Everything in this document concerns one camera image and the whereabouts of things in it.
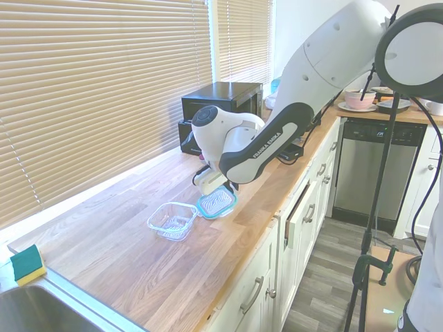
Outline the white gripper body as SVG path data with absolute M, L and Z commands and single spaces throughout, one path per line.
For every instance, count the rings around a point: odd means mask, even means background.
M 219 171 L 204 165 L 199 169 L 192 179 L 192 183 L 197 187 L 202 195 L 209 195 L 218 187 L 222 186 L 228 179 Z

